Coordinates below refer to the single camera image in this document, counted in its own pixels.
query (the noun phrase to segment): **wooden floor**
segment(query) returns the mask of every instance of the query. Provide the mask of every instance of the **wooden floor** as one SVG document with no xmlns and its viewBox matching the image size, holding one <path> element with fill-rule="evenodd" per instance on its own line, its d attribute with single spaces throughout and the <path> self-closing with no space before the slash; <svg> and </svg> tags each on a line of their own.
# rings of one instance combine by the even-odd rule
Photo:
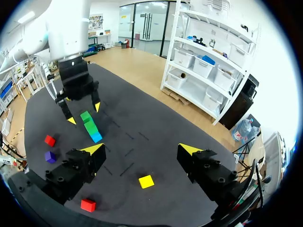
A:
<svg viewBox="0 0 303 227">
<path fill-rule="evenodd" d="M 213 118 L 204 111 L 193 104 L 182 105 L 180 101 L 176 101 L 161 92 L 160 84 L 166 59 L 136 49 L 114 47 L 87 57 L 85 60 L 95 62 L 135 85 L 143 92 L 163 102 L 197 127 L 204 130 L 228 150 L 234 151 L 239 146 L 238 143 L 232 140 L 230 132 L 224 126 L 220 123 L 213 126 Z M 25 94 L 29 97 L 28 88 L 25 89 Z M 26 103 L 23 98 L 17 97 L 9 105 L 9 108 L 14 111 L 10 133 L 7 136 L 7 141 L 11 142 L 12 138 L 24 127 Z M 18 148 L 20 154 L 24 155 L 24 130 L 11 143 Z"/>
</svg>

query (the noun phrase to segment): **red block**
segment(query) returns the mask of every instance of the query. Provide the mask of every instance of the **red block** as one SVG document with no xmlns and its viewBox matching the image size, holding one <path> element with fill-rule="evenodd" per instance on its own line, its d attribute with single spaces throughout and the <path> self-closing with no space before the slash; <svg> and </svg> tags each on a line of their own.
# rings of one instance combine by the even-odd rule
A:
<svg viewBox="0 0 303 227">
<path fill-rule="evenodd" d="M 91 200 L 81 200 L 81 209 L 93 212 L 96 209 L 96 202 Z"/>
<path fill-rule="evenodd" d="M 53 137 L 47 135 L 44 142 L 47 143 L 49 146 L 53 147 L 56 141 Z"/>
</svg>

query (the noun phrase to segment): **black speaker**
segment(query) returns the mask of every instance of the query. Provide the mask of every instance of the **black speaker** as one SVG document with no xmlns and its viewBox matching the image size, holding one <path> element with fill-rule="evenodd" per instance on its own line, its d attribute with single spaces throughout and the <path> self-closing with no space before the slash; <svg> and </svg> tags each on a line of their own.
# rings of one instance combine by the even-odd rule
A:
<svg viewBox="0 0 303 227">
<path fill-rule="evenodd" d="M 250 99 L 243 91 L 240 92 L 232 106 L 219 121 L 228 130 L 244 116 L 248 109 L 253 105 L 253 100 Z"/>
</svg>

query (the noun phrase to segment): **poster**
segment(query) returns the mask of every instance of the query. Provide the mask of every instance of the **poster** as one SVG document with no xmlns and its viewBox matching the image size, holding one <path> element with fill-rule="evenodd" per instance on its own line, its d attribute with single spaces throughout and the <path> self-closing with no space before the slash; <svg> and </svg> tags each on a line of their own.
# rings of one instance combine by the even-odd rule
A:
<svg viewBox="0 0 303 227">
<path fill-rule="evenodd" d="M 89 16 L 89 31 L 103 29 L 103 14 L 93 14 Z"/>
</svg>

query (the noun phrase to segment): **black mat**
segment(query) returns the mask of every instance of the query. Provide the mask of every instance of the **black mat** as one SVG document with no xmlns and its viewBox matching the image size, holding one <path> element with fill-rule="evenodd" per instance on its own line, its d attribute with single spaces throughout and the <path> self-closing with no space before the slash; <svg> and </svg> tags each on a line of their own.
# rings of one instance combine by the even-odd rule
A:
<svg viewBox="0 0 303 227">
<path fill-rule="evenodd" d="M 191 184 L 177 162 L 177 147 L 185 143 L 210 148 L 230 170 L 235 168 L 232 153 L 178 113 L 129 84 L 115 74 L 89 65 L 92 77 L 100 82 L 100 111 L 95 113 L 90 97 L 68 102 L 77 125 L 65 120 L 59 106 L 46 89 L 27 104 L 25 148 L 29 167 L 44 178 L 72 148 L 94 145 L 80 114 L 91 113 L 107 147 L 107 160 L 91 184 L 85 184 L 65 206 L 87 216 L 113 223 L 135 225 L 164 224 L 196 227 L 210 221 L 217 205 L 197 184 Z M 56 81 L 58 89 L 61 81 Z M 44 143 L 46 135 L 57 139 L 54 148 Z M 57 154 L 55 164 L 44 153 Z M 155 185 L 141 189 L 138 178 L 151 175 Z M 97 202 L 88 213 L 80 209 L 81 199 Z"/>
</svg>

